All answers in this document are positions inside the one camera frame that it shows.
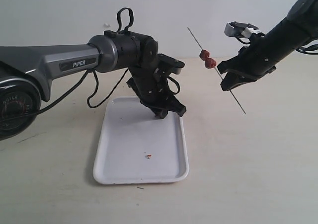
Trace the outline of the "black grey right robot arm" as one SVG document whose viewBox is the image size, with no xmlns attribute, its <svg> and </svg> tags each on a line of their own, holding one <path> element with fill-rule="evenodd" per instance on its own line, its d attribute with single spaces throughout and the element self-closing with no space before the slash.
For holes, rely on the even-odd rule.
<svg viewBox="0 0 318 224">
<path fill-rule="evenodd" d="M 227 23 L 224 33 L 249 40 L 237 56 L 217 66 L 225 75 L 221 88 L 229 91 L 272 73 L 293 51 L 306 51 L 304 46 L 318 38 L 318 0 L 297 0 L 287 16 L 266 34 L 252 24 L 236 21 Z"/>
</svg>

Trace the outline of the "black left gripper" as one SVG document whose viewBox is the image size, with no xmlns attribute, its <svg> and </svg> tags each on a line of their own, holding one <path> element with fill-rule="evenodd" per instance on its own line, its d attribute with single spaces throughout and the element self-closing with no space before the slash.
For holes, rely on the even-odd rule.
<svg viewBox="0 0 318 224">
<path fill-rule="evenodd" d="M 153 72 L 143 68 L 129 68 L 131 78 L 127 81 L 140 103 L 148 107 L 157 118 L 164 119 L 169 111 L 182 117 L 186 112 L 175 96 L 180 92 L 179 83 L 159 69 Z"/>
</svg>

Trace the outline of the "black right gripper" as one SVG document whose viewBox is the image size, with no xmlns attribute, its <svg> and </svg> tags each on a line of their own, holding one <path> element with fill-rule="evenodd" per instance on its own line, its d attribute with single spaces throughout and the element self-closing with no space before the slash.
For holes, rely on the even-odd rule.
<svg viewBox="0 0 318 224">
<path fill-rule="evenodd" d="M 237 56 L 219 63 L 219 72 L 226 74 L 220 84 L 222 91 L 255 82 L 276 70 L 275 64 L 263 53 L 264 37 L 264 34 L 252 34 L 249 46 L 242 47 Z"/>
</svg>

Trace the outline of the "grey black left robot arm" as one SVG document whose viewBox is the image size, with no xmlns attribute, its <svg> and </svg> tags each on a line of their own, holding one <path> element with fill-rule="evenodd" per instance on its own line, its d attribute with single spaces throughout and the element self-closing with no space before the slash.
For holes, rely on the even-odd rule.
<svg viewBox="0 0 318 224">
<path fill-rule="evenodd" d="M 168 112 L 183 116 L 186 107 L 169 88 L 171 74 L 184 63 L 158 52 L 157 41 L 133 32 L 105 31 L 87 44 L 2 46 L 0 49 L 0 138 L 9 139 L 27 129 L 45 112 L 53 80 L 123 69 L 131 74 L 127 85 L 157 117 Z"/>
</svg>

